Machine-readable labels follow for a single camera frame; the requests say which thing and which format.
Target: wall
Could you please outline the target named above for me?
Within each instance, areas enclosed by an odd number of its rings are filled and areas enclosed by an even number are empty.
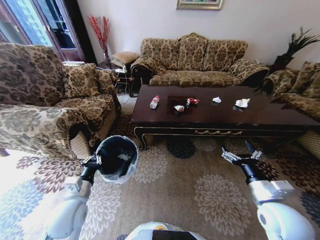
[[[210,39],[245,40],[246,59],[272,64],[300,26],[320,34],[319,0],[224,0],[220,11],[176,10],[176,0],[78,0],[78,4],[85,20],[89,15],[110,19],[111,54],[140,53],[144,38],[174,39],[196,32]],[[87,22],[86,27],[101,62],[99,43]],[[320,62],[320,43],[297,53],[289,67],[300,68],[304,61]]]

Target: floral rug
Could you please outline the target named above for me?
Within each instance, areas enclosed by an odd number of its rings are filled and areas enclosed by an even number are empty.
[[[137,142],[130,119],[129,114],[120,116],[111,134]],[[221,157],[221,144],[245,153],[244,139],[147,140],[149,148],[139,152],[137,170],[128,182],[107,183],[96,175],[80,239],[124,240],[139,224],[150,221],[170,223],[208,240],[267,239],[244,174]],[[64,180],[80,174],[81,161],[11,153],[0,158],[0,240],[40,239],[45,219],[64,197]],[[272,180],[288,180],[294,186],[286,203],[304,215],[319,236],[320,161],[293,143],[262,157],[258,167]]]

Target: sofa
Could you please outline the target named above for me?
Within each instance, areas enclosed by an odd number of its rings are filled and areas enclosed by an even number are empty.
[[[146,38],[131,73],[142,84],[162,86],[259,86],[268,68],[243,59],[242,40],[211,40],[197,33],[180,39]]]
[[[263,90],[320,122],[320,63],[276,71],[264,79]],[[320,159],[319,130],[310,130],[297,141]]]
[[[112,71],[65,66],[46,46],[0,44],[0,148],[88,157],[121,111]]]

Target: red wrapper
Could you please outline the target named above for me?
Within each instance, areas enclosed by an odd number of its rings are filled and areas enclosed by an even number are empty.
[[[187,102],[188,104],[195,104],[195,105],[197,105],[198,102],[199,102],[199,99],[195,99],[195,98],[193,98],[193,97],[189,97],[189,98],[186,100],[186,102]]]
[[[178,112],[183,112],[185,110],[185,107],[182,105],[177,105],[174,106],[175,110],[177,110]]]

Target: picture frame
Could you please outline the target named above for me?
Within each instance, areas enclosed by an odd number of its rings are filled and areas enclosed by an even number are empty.
[[[176,0],[175,9],[220,10],[224,0]]]

